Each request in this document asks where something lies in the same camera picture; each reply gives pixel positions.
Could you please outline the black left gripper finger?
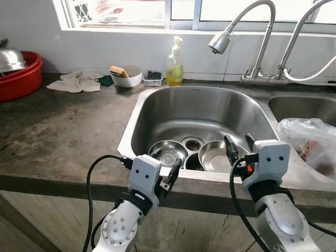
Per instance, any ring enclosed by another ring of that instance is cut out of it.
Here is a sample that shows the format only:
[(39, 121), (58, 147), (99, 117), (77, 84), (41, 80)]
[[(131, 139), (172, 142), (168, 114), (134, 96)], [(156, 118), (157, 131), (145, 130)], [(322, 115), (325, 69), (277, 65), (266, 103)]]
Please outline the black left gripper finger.
[(170, 172), (167, 176), (166, 184), (174, 185), (178, 176), (180, 169), (182, 168), (182, 159), (177, 159), (173, 165), (171, 165)]

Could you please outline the wide shiny steel bowl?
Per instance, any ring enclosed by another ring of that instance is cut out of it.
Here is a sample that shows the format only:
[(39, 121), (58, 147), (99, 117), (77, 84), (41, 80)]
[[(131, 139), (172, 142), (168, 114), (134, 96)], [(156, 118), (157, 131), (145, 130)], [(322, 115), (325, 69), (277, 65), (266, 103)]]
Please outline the wide shiny steel bowl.
[(221, 140), (207, 142), (200, 148), (198, 158), (205, 171), (230, 174), (233, 162), (226, 154), (226, 147), (226, 142)]

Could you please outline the small rimmed steel bowl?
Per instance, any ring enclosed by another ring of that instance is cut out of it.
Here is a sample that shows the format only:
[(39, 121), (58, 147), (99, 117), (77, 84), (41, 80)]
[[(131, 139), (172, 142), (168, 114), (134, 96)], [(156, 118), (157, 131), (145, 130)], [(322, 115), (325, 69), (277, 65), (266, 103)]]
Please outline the small rimmed steel bowl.
[(188, 150), (176, 141), (158, 141), (151, 146), (148, 155), (156, 160), (161, 161), (162, 166), (173, 166), (177, 161), (180, 164), (186, 161)]

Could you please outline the dark small bowl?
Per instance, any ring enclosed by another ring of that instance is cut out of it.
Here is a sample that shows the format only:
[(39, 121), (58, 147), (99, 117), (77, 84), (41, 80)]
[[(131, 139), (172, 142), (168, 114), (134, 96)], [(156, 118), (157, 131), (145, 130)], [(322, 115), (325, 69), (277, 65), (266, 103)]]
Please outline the dark small bowl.
[(185, 170), (192, 170), (192, 171), (205, 171), (203, 165), (200, 163), (198, 158), (198, 153), (190, 154), (183, 166)]

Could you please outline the steel sink drain strainer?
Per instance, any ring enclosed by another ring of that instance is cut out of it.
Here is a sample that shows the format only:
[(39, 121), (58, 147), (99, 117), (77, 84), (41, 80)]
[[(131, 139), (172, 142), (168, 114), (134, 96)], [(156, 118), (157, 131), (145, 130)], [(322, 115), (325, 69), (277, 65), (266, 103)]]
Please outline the steel sink drain strainer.
[(205, 141), (197, 136), (188, 136), (182, 140), (182, 145), (187, 149), (189, 154), (197, 153), (204, 144)]

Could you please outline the stainless steel double sink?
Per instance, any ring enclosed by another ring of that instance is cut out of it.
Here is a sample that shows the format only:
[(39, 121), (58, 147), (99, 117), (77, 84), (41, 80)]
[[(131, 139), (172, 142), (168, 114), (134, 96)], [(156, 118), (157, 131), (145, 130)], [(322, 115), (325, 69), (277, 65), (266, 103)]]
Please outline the stainless steel double sink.
[(118, 145), (125, 158), (147, 154), (159, 141), (233, 139), (250, 151), (257, 141), (286, 141), (278, 124), (286, 118), (319, 118), (334, 125), (336, 97), (316, 91), (250, 89), (237, 86), (161, 87), (142, 91)]

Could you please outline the clear plastic bag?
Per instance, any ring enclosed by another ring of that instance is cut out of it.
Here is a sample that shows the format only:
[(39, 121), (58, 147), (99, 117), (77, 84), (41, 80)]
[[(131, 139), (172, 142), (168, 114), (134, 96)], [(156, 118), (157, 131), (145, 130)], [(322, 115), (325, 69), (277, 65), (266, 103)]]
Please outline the clear plastic bag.
[(334, 178), (336, 172), (336, 127), (319, 118), (286, 118), (279, 133), (313, 170)]

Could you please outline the small clear plastic container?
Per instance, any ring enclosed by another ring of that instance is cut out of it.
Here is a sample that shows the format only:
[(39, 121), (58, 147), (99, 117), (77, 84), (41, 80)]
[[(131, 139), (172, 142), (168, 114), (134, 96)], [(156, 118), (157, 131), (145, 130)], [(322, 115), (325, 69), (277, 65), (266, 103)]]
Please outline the small clear plastic container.
[(148, 70), (146, 75), (143, 77), (142, 82), (147, 87), (158, 87), (161, 86), (163, 81), (163, 76), (159, 71)]

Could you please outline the yellow dish soap pump bottle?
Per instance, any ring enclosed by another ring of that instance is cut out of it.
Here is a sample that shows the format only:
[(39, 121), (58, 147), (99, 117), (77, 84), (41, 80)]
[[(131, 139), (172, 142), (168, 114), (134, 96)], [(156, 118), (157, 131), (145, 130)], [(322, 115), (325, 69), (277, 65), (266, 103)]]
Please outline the yellow dish soap pump bottle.
[(166, 84), (170, 87), (177, 87), (183, 80), (183, 57), (180, 43), (183, 40), (179, 36), (174, 36), (171, 53), (166, 60)]

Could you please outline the steel gooseneck faucet spray head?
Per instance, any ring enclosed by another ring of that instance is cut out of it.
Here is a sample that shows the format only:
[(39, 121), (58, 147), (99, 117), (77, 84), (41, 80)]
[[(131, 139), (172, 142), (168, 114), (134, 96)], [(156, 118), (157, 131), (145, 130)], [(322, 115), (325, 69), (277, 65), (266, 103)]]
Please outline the steel gooseneck faucet spray head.
[(262, 73), (261, 63), (263, 57), (266, 53), (267, 44), (272, 36), (272, 30), (274, 28), (275, 19), (276, 19), (276, 6), (272, 0), (256, 0), (255, 2), (250, 3), (241, 10), (240, 13), (235, 17), (228, 26), (223, 31), (217, 32), (208, 43), (208, 48), (214, 54), (223, 54), (228, 48), (229, 44), (232, 41), (232, 35), (235, 27), (238, 22), (242, 21), (242, 18), (252, 9), (260, 5), (266, 5), (269, 8), (269, 20), (266, 25), (266, 31), (262, 38), (262, 43), (259, 49), (259, 53), (255, 60), (255, 64), (252, 69), (247, 69), (245, 74), (240, 75), (239, 81), (241, 83), (255, 83), (259, 85), (268, 85), (268, 86), (279, 86), (287, 85), (289, 81), (276, 79), (276, 75), (264, 75)]

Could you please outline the green scouring pad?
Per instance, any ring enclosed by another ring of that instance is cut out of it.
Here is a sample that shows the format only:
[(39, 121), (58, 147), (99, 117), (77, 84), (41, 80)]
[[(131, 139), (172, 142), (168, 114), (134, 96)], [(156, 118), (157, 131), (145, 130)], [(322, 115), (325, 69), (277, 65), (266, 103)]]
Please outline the green scouring pad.
[(105, 87), (112, 86), (114, 84), (113, 77), (111, 75), (103, 75), (103, 77), (98, 79), (98, 83)]

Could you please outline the yellow sponge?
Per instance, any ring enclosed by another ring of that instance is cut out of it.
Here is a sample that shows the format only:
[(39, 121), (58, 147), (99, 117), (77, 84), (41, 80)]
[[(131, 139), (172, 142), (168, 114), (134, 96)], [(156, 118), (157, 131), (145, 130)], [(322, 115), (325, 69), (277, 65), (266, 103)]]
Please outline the yellow sponge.
[(109, 72), (112, 76), (116, 76), (118, 78), (129, 78), (129, 74), (127, 70), (118, 66), (111, 66)]

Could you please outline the plain steel gooseneck faucet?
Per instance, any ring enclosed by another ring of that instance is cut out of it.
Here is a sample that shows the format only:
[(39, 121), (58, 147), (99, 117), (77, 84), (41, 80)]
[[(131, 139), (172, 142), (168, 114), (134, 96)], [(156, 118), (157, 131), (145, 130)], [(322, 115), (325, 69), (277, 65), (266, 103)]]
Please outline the plain steel gooseneck faucet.
[(317, 78), (319, 75), (326, 72), (326, 70), (331, 67), (332, 64), (336, 62), (336, 56), (331, 58), (329, 62), (322, 67), (321, 70), (319, 70), (314, 75), (311, 75), (307, 78), (295, 78), (292, 77), (289, 73), (289, 71), (286, 69), (286, 63), (288, 62), (288, 58), (292, 53), (293, 48), (295, 47), (296, 40), (299, 37), (300, 32), (302, 31), (302, 27), (304, 26), (307, 19), (309, 19), (310, 15), (312, 15), (314, 12), (316, 12), (320, 7), (323, 5), (333, 2), (334, 0), (317, 0), (316, 3), (314, 3), (305, 13), (304, 15), (297, 21), (295, 24), (295, 28), (293, 29), (292, 36), (290, 37), (290, 40), (288, 41), (288, 45), (286, 47), (286, 50), (283, 54), (283, 58), (281, 59), (280, 63), (277, 66), (276, 72), (274, 75), (269, 77), (269, 81), (279, 81), (283, 82), (283, 78), (288, 79), (289, 82), (297, 82), (297, 83), (303, 83), (307, 81), (312, 81), (313, 79)]

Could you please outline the red plastic basin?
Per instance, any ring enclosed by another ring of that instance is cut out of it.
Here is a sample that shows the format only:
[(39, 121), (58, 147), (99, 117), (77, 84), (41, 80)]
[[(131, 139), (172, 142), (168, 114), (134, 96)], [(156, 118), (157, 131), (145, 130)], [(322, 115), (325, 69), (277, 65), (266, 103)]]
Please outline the red plastic basin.
[(0, 76), (0, 102), (12, 101), (34, 93), (43, 85), (43, 58), (36, 52), (22, 51), (27, 67)]

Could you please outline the large upturned steel bowl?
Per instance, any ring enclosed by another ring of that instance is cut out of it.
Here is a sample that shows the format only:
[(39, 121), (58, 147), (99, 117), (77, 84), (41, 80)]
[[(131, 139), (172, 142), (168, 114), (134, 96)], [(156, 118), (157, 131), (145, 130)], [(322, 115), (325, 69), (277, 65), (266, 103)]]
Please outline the large upturned steel bowl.
[(8, 43), (8, 38), (0, 40), (0, 76), (25, 69), (27, 67), (22, 52), (15, 48), (8, 48)]

